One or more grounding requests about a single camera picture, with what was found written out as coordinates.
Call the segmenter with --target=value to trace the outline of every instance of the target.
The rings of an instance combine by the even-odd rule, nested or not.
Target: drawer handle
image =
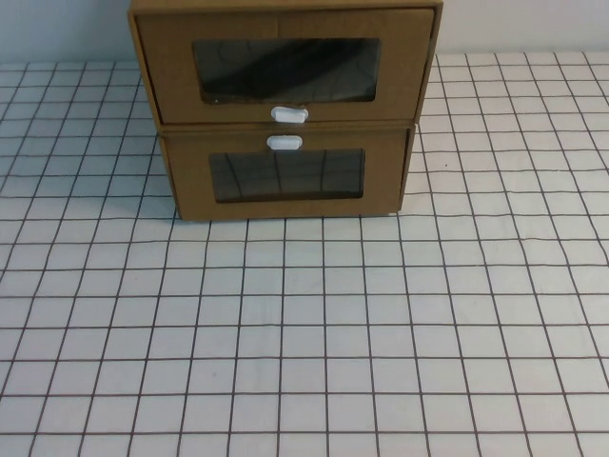
[[[303,145],[303,138],[298,135],[269,136],[266,144],[273,150],[298,150]]]
[[[305,108],[275,107],[271,110],[270,115],[273,116],[275,122],[281,124],[304,124],[308,118],[308,110]]]

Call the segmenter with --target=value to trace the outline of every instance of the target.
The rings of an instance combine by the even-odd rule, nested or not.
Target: cardboard drawer unit
[[[401,207],[442,0],[132,0],[180,215]]]

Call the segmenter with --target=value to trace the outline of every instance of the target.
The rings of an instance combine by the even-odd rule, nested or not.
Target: clear plastic window
[[[209,104],[371,102],[376,96],[378,39],[199,40],[193,50]]]
[[[218,203],[363,196],[363,149],[211,154]]]

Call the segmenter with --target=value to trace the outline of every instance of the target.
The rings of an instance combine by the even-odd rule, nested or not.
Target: drawer
[[[175,133],[162,148],[186,220],[400,209],[412,129]]]
[[[418,117],[440,8],[134,13],[161,130]]]

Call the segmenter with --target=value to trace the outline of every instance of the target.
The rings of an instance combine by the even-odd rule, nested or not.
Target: white grid surface
[[[134,63],[0,65],[0,455],[606,456],[607,95],[440,56],[400,214],[192,224]]]

